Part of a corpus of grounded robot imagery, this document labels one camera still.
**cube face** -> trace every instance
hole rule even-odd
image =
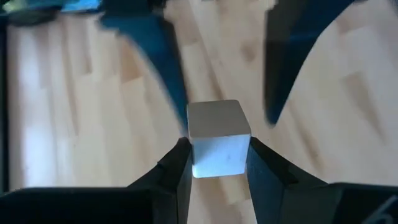
[[[243,174],[251,138],[249,123],[236,100],[188,105],[188,131],[196,178]]]

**wooden floor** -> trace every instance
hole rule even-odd
[[[190,101],[239,100],[253,135],[328,182],[398,185],[398,16],[350,6],[322,34],[278,125],[262,108],[269,0],[172,0]],[[12,188],[126,186],[181,136],[157,74],[96,17],[9,28]],[[194,179],[189,223],[255,223],[244,176]]]

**white cube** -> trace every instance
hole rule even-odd
[[[190,103],[188,131],[196,178],[243,174],[251,137],[237,100]]]

